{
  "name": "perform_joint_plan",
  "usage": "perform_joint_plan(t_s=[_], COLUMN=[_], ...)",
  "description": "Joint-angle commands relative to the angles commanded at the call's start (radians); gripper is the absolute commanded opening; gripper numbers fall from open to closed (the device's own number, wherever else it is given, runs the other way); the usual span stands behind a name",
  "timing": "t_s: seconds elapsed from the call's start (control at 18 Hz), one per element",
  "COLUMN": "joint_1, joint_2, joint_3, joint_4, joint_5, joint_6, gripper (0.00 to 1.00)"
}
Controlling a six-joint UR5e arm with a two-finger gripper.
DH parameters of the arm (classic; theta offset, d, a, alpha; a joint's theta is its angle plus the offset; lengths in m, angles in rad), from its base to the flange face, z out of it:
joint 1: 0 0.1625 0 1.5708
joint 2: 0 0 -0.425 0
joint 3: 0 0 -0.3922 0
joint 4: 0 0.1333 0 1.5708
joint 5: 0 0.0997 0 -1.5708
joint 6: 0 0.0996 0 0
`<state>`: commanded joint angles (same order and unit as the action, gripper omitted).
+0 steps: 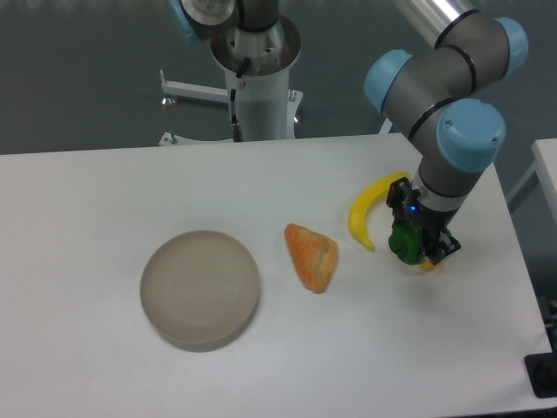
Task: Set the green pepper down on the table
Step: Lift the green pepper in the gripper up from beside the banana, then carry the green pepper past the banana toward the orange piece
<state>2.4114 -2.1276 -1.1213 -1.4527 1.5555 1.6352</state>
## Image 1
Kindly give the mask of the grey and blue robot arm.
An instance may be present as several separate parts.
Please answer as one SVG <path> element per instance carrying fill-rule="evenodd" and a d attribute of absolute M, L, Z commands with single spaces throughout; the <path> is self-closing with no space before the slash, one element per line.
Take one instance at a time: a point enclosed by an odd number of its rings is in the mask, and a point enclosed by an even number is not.
<path fill-rule="evenodd" d="M 183 36 L 208 41 L 225 73 L 236 142 L 287 138 L 289 71 L 299 57 L 297 27 L 275 1 L 173 1 Z M 416 58 L 388 51 L 366 74 L 364 91 L 421 154 L 414 175 L 386 183 L 391 251 L 407 265 L 440 263 L 460 248 L 449 223 L 496 159 L 506 125 L 479 89 L 520 68 L 528 40 L 513 19 L 488 19 L 466 1 L 399 1 L 397 8 L 433 47 Z"/>

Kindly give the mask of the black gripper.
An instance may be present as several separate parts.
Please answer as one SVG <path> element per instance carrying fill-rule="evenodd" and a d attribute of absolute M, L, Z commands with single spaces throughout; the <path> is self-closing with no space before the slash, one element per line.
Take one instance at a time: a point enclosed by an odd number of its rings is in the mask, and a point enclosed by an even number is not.
<path fill-rule="evenodd" d="M 388 189 L 386 205 L 394 222 L 409 220 L 422 238 L 422 251 L 433 265 L 460 250 L 460 242 L 447 229 L 457 210 L 437 211 L 419 201 L 420 191 L 412 189 L 409 179 L 397 179 Z"/>

